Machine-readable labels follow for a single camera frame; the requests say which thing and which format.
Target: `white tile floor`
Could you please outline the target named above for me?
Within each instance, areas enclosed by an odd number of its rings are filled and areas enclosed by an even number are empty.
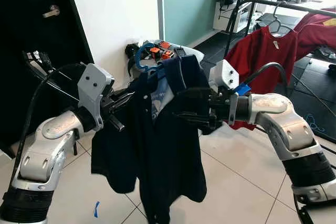
[[[116,194],[103,176],[90,174],[92,136],[90,133],[80,140],[77,156],[68,155],[49,211],[49,224],[146,224],[138,186],[130,194]],[[234,131],[224,125],[209,136],[201,136],[200,142],[207,196],[202,203],[178,199],[171,206],[172,224],[299,224],[290,180],[264,133]],[[336,145],[321,143],[336,150]],[[336,164],[335,156],[328,154],[328,158]],[[12,165],[0,164],[1,195]],[[95,218],[97,201],[100,205]]]

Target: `blue tape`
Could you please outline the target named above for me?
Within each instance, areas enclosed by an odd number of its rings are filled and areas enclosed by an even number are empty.
[[[244,95],[250,90],[251,88],[248,85],[242,83],[238,87],[236,87],[234,91],[237,92],[239,95]]]
[[[98,218],[98,210],[97,210],[97,208],[98,208],[99,204],[100,204],[100,201],[97,201],[96,207],[95,207],[95,212],[93,214],[93,216],[95,216],[96,218]]]

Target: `door handle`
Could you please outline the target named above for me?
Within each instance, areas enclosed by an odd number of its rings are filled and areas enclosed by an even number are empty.
[[[51,5],[50,11],[47,13],[43,13],[42,16],[43,18],[49,18],[51,16],[58,16],[60,13],[59,7],[57,5]]]

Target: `wall baseboard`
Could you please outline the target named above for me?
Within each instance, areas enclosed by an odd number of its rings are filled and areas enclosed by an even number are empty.
[[[187,45],[187,47],[194,48],[201,44],[202,42],[206,41],[207,39],[211,38],[214,36],[216,33],[220,32],[220,30],[213,30],[207,33],[206,35],[202,36],[201,38],[195,40],[194,42],[191,42],[190,44]]]

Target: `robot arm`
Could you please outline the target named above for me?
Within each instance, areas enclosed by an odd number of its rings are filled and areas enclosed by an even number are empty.
[[[212,89],[187,90],[183,95],[198,96],[209,106],[208,115],[183,112],[177,116],[199,126],[214,129],[223,120],[229,124],[246,121],[261,125],[292,181],[292,190],[303,204],[302,223],[325,224],[336,219],[336,177],[321,146],[307,123],[297,115],[292,103],[278,94],[238,95],[238,73],[221,61],[211,70]],[[62,171],[65,153],[84,132],[100,130],[112,123],[119,131],[124,126],[114,112],[125,105],[133,93],[110,92],[113,78],[89,64],[79,83],[79,108],[46,120],[35,133],[35,142],[21,159],[11,187],[4,195],[0,224],[46,224]]]

